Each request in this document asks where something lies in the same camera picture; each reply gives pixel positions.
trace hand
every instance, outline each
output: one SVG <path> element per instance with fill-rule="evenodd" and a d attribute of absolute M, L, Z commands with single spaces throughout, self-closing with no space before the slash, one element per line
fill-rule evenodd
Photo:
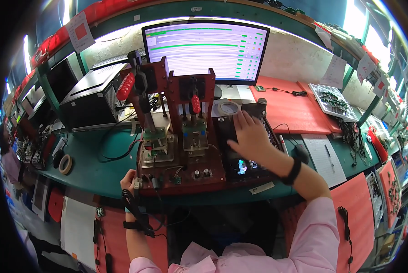
<path fill-rule="evenodd" d="M 136 170 L 130 169 L 125 177 L 120 181 L 120 187 L 123 190 L 129 190 L 134 195 L 134 176 L 136 176 Z"/>
<path fill-rule="evenodd" d="M 245 159 L 262 164 L 263 156 L 270 149 L 275 149 L 263 124 L 245 111 L 237 112 L 233 119 L 238 143 L 230 139 L 227 144 Z"/>

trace red paper square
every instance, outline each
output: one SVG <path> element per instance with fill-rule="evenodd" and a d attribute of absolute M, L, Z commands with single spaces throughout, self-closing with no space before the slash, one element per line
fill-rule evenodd
<path fill-rule="evenodd" d="M 86 28 L 84 27 L 84 23 L 82 23 L 81 25 L 75 28 L 75 35 L 78 40 L 80 40 L 81 38 L 87 35 L 87 31 L 86 31 Z"/>
<path fill-rule="evenodd" d="M 378 85 L 378 88 L 381 90 L 384 87 L 384 82 L 380 82 L 380 84 Z"/>

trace pink shirt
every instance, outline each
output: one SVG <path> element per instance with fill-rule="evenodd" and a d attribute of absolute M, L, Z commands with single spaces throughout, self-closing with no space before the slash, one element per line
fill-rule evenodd
<path fill-rule="evenodd" d="M 256 245 L 233 243 L 221 257 L 191 243 L 181 257 L 181 265 L 171 264 L 168 273 L 243 273 L 243 272 L 336 272 L 339 232 L 332 199 L 313 200 L 298 221 L 290 253 L 274 260 Z M 135 258 L 129 273 L 161 273 L 149 259 Z"/>
<path fill-rule="evenodd" d="M 10 183 L 17 184 L 19 182 L 19 171 L 21 163 L 12 148 L 5 155 L 1 156 L 2 166 L 7 174 Z"/>

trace green workbench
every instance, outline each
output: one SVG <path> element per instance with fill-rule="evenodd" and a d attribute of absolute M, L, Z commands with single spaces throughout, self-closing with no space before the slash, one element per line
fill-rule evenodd
<path fill-rule="evenodd" d="M 52 158 L 50 157 L 47 163 L 46 170 L 40 171 L 41 174 L 49 177 L 59 183 L 69 187 L 75 187 L 80 190 L 107 196 L 111 198 L 120 198 L 120 180 L 124 177 L 129 169 L 136 168 L 136 154 L 138 145 L 135 145 L 131 150 L 131 156 L 126 156 L 120 160 L 113 162 L 101 163 L 105 160 L 100 158 L 99 145 L 102 136 L 106 130 L 85 131 L 69 133 L 69 140 L 64 147 L 65 154 L 69 154 L 73 159 L 73 166 L 68 175 L 63 175 L 58 169 L 54 169 L 51 165 Z M 289 134 L 283 134 L 289 155 L 294 156 L 294 142 L 304 144 L 300 134 L 292 134 L 293 139 Z M 113 130 L 105 144 L 103 144 L 102 152 L 107 157 L 120 156 L 126 152 L 130 143 L 140 135 L 130 136 L 130 128 Z M 332 139 L 330 142 L 338 155 L 346 177 L 356 175 L 365 169 L 378 163 L 378 157 L 372 145 L 368 146 L 373 155 L 372 162 L 366 165 L 358 156 L 357 166 L 353 167 L 353 158 L 350 155 L 350 148 L 344 144 L 342 139 Z M 313 161 L 310 158 L 309 164 L 315 169 Z M 181 195 L 181 196 L 163 196 L 163 202 L 173 205 L 216 205 L 216 204 L 233 204 L 252 202 L 257 200 L 274 199 L 278 197 L 296 194 L 292 187 L 286 186 L 281 182 L 274 182 L 275 187 L 252 195 L 248 190 L 254 186 L 237 187 L 229 190 L 221 190 L 217 192 Z"/>

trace tape roll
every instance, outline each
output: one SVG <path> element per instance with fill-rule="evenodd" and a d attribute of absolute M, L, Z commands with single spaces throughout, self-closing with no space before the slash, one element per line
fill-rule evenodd
<path fill-rule="evenodd" d="M 218 112 L 224 116 L 232 116 L 242 109 L 242 106 L 228 99 L 221 99 L 218 103 Z"/>
<path fill-rule="evenodd" d="M 70 155 L 63 156 L 59 164 L 60 173 L 63 175 L 67 175 L 70 172 L 71 167 L 72 167 L 72 157 L 70 157 Z"/>

